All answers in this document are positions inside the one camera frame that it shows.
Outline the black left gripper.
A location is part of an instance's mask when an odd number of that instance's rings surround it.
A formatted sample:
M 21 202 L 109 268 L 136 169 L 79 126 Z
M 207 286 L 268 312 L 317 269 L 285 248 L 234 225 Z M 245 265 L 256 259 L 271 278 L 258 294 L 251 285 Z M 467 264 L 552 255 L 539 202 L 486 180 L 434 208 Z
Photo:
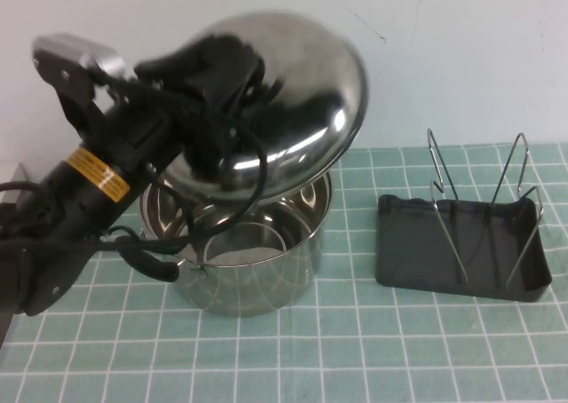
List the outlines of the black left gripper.
M 267 107 L 283 86 L 279 78 L 267 83 L 262 57 L 231 34 L 209 35 L 142 60 L 135 66 L 135 75 L 143 83 L 158 83 L 154 92 L 166 100 L 214 108 L 224 106 L 242 86 L 243 115 Z

